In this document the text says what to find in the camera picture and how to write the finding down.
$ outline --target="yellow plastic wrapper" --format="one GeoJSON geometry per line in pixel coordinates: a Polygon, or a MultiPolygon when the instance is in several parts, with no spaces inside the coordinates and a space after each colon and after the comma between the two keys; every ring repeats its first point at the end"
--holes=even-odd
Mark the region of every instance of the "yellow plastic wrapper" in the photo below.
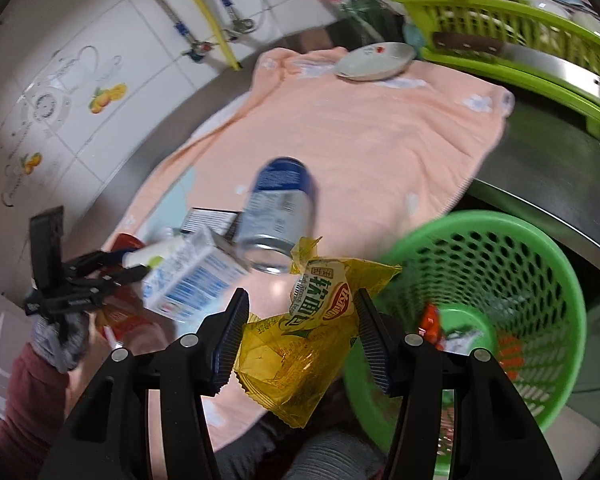
{"type": "Polygon", "coordinates": [[[400,272],[355,258],[317,258],[320,238],[301,238],[292,274],[301,274],[289,312],[249,322],[235,371],[247,394],[292,428],[304,428],[358,336],[353,294],[373,297],[400,272]]]}

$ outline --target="dark pants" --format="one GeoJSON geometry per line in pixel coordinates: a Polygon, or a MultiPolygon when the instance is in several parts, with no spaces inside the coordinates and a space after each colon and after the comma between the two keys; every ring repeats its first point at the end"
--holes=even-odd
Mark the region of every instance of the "dark pants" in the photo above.
{"type": "MultiPolygon", "coordinates": [[[[238,440],[216,453],[222,480],[252,480],[258,464],[294,432],[271,413],[238,440]]],[[[283,480],[368,480],[384,464],[370,443],[346,431],[331,428],[307,440],[283,480]]]]}

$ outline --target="yellow hose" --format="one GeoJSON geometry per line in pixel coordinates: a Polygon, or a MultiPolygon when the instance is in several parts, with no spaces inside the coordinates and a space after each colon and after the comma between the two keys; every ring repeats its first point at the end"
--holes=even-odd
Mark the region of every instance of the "yellow hose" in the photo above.
{"type": "Polygon", "coordinates": [[[224,34],[222,33],[222,30],[220,29],[218,22],[216,22],[216,19],[214,18],[213,14],[209,10],[209,8],[206,6],[206,4],[204,3],[203,0],[193,0],[193,1],[195,2],[195,4],[198,6],[200,11],[202,12],[202,15],[205,17],[206,22],[209,24],[209,27],[211,27],[211,32],[214,34],[216,41],[218,42],[218,45],[220,46],[220,50],[222,51],[222,53],[224,54],[224,57],[226,58],[226,62],[234,70],[240,70],[242,67],[240,66],[240,63],[238,63],[238,60],[235,58],[234,52],[231,50],[231,48],[227,44],[226,40],[224,39],[224,34]]]}

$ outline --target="blue and silver can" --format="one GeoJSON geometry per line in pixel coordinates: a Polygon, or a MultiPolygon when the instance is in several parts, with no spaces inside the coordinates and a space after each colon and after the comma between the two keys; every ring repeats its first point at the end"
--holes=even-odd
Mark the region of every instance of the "blue and silver can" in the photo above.
{"type": "Polygon", "coordinates": [[[315,186],[302,162],[275,158],[260,170],[234,238],[238,254],[254,269],[288,272],[291,249],[311,234],[315,186]]]}

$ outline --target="red sleeve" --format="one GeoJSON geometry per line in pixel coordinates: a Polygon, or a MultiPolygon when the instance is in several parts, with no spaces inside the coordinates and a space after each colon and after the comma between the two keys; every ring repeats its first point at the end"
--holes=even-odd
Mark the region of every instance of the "red sleeve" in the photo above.
{"type": "Polygon", "coordinates": [[[68,383],[69,376],[39,357],[29,343],[13,363],[0,422],[0,454],[22,480],[37,478],[64,423],[68,383]]]}

